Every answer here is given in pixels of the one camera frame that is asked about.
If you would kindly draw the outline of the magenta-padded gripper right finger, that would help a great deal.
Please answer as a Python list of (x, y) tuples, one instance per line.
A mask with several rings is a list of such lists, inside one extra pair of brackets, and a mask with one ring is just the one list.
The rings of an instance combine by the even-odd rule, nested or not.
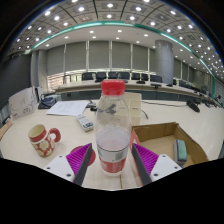
[(150, 184), (181, 170), (181, 167), (168, 155), (157, 155), (136, 143), (132, 144), (131, 152), (143, 185)]

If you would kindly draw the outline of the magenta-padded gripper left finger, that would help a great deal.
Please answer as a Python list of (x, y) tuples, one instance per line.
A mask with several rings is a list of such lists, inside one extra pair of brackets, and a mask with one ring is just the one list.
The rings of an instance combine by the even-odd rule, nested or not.
[(92, 144), (81, 146), (66, 156), (55, 157), (45, 168), (56, 176), (81, 186), (92, 156)]

